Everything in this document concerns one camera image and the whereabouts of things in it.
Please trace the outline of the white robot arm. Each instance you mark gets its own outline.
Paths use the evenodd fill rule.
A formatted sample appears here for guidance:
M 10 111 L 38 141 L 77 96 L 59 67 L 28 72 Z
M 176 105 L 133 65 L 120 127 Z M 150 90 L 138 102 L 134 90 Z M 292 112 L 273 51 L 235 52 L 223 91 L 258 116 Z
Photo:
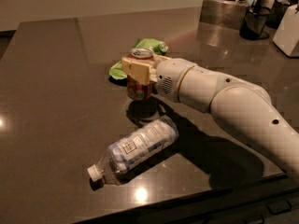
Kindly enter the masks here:
M 299 181 L 299 133 L 273 107 L 262 87 L 180 58 L 154 62 L 122 58 L 121 70 L 142 85 L 151 82 L 164 98 L 202 113 Z

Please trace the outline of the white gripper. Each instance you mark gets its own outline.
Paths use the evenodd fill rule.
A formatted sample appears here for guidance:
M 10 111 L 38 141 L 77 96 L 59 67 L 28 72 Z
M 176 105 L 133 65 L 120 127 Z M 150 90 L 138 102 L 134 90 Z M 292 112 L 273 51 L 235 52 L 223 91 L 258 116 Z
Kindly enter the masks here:
M 180 84 L 189 70 L 195 67 L 195 63 L 163 55 L 154 55 L 153 58 L 154 61 L 123 57 L 121 70 L 142 85 L 156 82 L 158 78 L 155 84 L 158 94 L 177 103 Z

